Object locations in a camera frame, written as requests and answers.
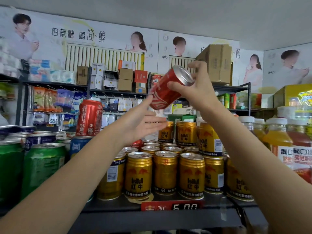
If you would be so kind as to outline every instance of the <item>brown cardboard box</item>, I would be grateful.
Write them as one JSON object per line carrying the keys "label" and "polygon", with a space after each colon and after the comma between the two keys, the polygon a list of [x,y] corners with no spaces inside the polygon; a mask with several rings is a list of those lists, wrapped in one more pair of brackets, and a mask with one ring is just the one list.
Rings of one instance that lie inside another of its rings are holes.
{"label": "brown cardboard box", "polygon": [[79,66],[77,68],[77,84],[88,85],[88,67]]}
{"label": "brown cardboard box", "polygon": [[135,92],[146,94],[146,83],[135,83]]}
{"label": "brown cardboard box", "polygon": [[128,79],[133,81],[133,70],[132,69],[126,69],[121,68],[119,71],[119,79]]}
{"label": "brown cardboard box", "polygon": [[196,60],[207,62],[207,71],[212,82],[228,84],[231,81],[231,56],[231,46],[210,44]]}
{"label": "brown cardboard box", "polygon": [[132,90],[132,81],[129,79],[119,79],[118,80],[118,90],[119,91],[129,91]]}

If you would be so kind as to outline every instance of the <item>poster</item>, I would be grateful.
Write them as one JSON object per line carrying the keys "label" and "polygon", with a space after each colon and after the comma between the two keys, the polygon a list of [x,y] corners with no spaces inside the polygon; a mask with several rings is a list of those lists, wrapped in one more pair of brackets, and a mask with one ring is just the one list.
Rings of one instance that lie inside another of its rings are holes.
{"label": "poster", "polygon": [[312,83],[312,43],[265,51],[264,66],[266,93],[289,84]]}
{"label": "poster", "polygon": [[240,58],[240,44],[239,41],[234,40],[217,39],[160,30],[158,47],[158,73],[165,74],[169,70],[170,56],[195,58],[209,44],[229,44],[232,47],[232,84],[238,85],[239,74],[236,71],[235,63],[239,61]]}
{"label": "poster", "polygon": [[10,54],[47,59],[64,69],[66,43],[144,53],[144,69],[157,71],[158,30],[0,7],[0,35]]}
{"label": "poster", "polygon": [[263,51],[241,49],[240,61],[237,62],[239,85],[251,82],[251,92],[262,92]]}

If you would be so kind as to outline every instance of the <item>radiator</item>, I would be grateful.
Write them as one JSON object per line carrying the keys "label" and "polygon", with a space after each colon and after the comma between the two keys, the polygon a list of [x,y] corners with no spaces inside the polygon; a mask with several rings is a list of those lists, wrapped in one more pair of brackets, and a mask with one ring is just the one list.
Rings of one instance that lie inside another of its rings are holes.
{"label": "radiator", "polygon": [[189,72],[194,73],[194,68],[188,68],[188,64],[193,61],[195,61],[195,58],[169,56],[169,69],[174,65],[180,65],[187,69]]}
{"label": "radiator", "polygon": [[67,43],[65,70],[76,72],[78,66],[90,66],[96,62],[103,63],[108,70],[118,71],[119,60],[134,61],[136,69],[142,70],[141,64],[144,64],[144,54],[142,52]]}

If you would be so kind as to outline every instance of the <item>barcode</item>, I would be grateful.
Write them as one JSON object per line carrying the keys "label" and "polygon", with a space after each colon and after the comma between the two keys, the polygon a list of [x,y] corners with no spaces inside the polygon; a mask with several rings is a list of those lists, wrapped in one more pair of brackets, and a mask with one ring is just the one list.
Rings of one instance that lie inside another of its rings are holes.
{"label": "barcode", "polygon": [[214,152],[222,152],[222,142],[219,139],[215,139],[215,151]]}
{"label": "barcode", "polygon": [[107,170],[107,182],[115,182],[117,181],[118,176],[118,166],[111,166]]}
{"label": "barcode", "polygon": [[224,186],[224,173],[218,174],[218,188]]}

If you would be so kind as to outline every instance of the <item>ceiling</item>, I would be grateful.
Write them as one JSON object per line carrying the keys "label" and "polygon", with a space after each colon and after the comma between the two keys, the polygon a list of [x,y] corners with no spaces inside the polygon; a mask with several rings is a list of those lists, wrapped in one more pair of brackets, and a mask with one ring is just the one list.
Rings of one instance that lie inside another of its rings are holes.
{"label": "ceiling", "polygon": [[0,0],[31,11],[239,40],[270,50],[312,42],[312,0]]}

